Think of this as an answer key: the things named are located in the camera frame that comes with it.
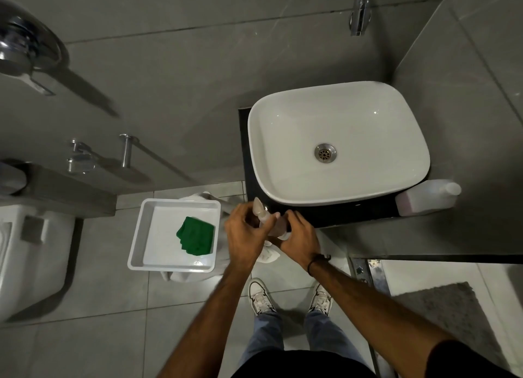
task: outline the black t-shirt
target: black t-shirt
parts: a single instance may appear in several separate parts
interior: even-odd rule
[[[309,350],[260,352],[238,368],[232,377],[303,378],[329,375],[376,378],[376,375],[366,365],[356,360],[347,359],[331,352]],[[426,378],[468,376],[473,378],[480,376],[515,377],[461,342],[441,342],[430,353],[425,370]]]

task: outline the sink drain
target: sink drain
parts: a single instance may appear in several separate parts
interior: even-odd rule
[[[321,163],[330,163],[336,159],[336,149],[330,144],[318,144],[314,149],[314,156]]]

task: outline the bracelet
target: bracelet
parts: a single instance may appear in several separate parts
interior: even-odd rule
[[[311,265],[312,263],[317,263],[318,261],[329,261],[330,260],[330,255],[326,255],[324,256],[323,254],[316,254],[314,257],[312,257],[312,260],[311,262],[309,263],[309,265],[307,265],[307,273],[309,274],[309,276],[312,276],[311,275]]]

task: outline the sink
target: sink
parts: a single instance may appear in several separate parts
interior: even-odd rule
[[[399,91],[350,82],[274,93],[248,119],[254,173],[289,205],[358,201],[412,187],[430,166],[427,144]]]

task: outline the white sneaker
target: white sneaker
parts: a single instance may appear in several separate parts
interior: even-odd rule
[[[319,310],[325,316],[328,316],[331,306],[332,306],[332,297],[330,296],[329,293],[327,293],[327,290],[324,289],[321,284],[318,284],[318,286],[316,287],[316,292],[315,292],[314,296],[312,297],[311,307],[309,308],[309,312],[312,312],[313,310]]]
[[[257,316],[261,313],[276,312],[265,284],[258,278],[252,279],[249,283],[249,298],[251,299],[253,311]]]

